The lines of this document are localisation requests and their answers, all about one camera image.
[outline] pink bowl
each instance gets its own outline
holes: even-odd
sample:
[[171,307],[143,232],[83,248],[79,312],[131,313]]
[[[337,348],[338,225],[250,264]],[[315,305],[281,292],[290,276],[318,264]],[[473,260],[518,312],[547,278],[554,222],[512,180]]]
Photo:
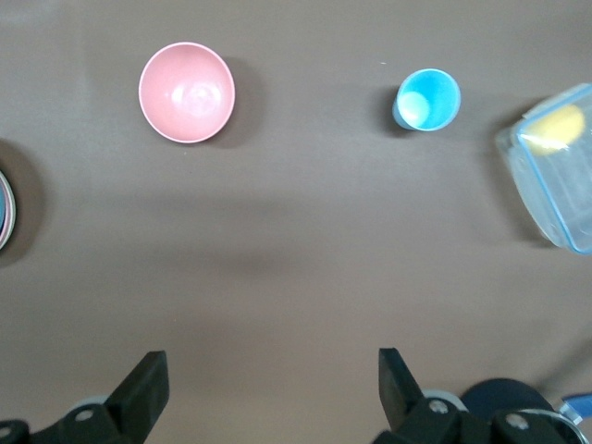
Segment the pink bowl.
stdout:
[[204,141],[222,130],[234,107],[234,81],[224,60],[201,44],[173,43],[152,56],[140,77],[140,106],[161,135]]

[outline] gray table surface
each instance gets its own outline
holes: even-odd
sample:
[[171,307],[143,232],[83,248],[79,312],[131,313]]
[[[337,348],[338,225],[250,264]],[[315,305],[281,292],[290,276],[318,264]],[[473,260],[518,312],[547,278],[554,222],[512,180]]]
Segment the gray table surface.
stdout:
[[[426,389],[592,389],[592,263],[541,240],[492,143],[592,80],[591,23],[589,0],[0,2],[0,418],[47,426],[159,349],[151,443],[369,443],[379,347]],[[191,146],[137,100],[177,41],[237,88]],[[391,102],[427,67],[462,109],[405,133]]]

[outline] screw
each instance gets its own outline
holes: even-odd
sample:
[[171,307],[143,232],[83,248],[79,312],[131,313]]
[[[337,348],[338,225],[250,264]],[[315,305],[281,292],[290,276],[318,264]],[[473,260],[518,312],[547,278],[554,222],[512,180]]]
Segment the screw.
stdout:
[[519,430],[527,430],[530,425],[528,425],[528,421],[524,419],[523,416],[517,413],[510,413],[506,416],[506,422],[514,427],[518,428]]
[[78,413],[74,418],[78,422],[86,421],[87,419],[91,419],[93,417],[92,410],[83,410],[82,412]]
[[448,405],[441,400],[433,400],[429,402],[429,410],[434,413],[445,414],[448,413]]

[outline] yellow object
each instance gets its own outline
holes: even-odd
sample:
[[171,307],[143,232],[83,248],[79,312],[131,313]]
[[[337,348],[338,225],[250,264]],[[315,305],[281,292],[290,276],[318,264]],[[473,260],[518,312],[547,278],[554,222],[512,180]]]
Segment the yellow object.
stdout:
[[521,137],[534,155],[549,155],[569,148],[586,129],[582,110],[564,106],[530,125]]

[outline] black round object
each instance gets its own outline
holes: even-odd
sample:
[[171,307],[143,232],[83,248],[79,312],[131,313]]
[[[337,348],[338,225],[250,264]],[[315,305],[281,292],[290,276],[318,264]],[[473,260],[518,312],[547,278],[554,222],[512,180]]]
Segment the black round object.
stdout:
[[553,407],[534,388],[514,379],[497,378],[479,382],[464,392],[461,401],[474,416],[489,421],[498,410]]

